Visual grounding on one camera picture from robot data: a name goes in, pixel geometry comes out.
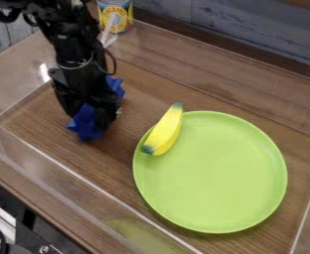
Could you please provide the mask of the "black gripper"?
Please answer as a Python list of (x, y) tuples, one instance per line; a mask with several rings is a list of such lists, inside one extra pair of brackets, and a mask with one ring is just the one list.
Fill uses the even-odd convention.
[(116, 94), (107, 85), (107, 62), (104, 58), (65, 61), (56, 58), (57, 66), (49, 69), (53, 89), (60, 105), (69, 117), (88, 103), (93, 107), (93, 123), (105, 130), (116, 119)]

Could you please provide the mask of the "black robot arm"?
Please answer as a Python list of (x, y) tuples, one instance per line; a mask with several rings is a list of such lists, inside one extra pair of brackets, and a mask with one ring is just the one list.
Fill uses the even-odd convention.
[(120, 106), (107, 83), (115, 58), (99, 41), (100, 28), (86, 8), (89, 0), (0, 0), (0, 22), (17, 19), (37, 27), (56, 52), (49, 70), (54, 94), (69, 116), (92, 108), (92, 127), (108, 128)]

